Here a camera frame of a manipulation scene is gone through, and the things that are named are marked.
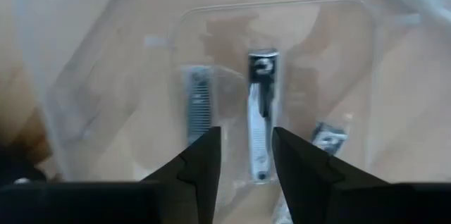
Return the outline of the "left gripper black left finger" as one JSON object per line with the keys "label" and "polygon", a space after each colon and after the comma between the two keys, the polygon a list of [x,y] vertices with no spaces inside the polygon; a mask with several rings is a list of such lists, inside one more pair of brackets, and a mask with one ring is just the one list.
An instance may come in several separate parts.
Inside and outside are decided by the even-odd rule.
{"label": "left gripper black left finger", "polygon": [[212,127],[148,175],[144,224],[213,224],[221,173],[221,129]]}

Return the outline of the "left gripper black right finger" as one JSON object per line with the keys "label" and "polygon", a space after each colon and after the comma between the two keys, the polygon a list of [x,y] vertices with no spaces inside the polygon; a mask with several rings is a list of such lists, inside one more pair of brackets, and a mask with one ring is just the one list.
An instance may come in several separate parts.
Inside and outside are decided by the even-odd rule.
{"label": "left gripper black right finger", "polygon": [[375,223],[387,183],[282,127],[273,130],[276,171],[294,224]]}

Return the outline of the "clear plastic container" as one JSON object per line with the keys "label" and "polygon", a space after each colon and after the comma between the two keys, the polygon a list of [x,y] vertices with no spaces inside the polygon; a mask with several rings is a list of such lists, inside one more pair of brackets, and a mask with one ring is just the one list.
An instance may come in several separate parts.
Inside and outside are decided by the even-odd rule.
{"label": "clear plastic container", "polygon": [[391,183],[451,184],[451,26],[401,0],[13,0],[63,182],[137,182],[190,146],[184,66],[211,71],[214,224],[293,224],[271,146],[252,181],[248,53],[279,52],[272,119]]}

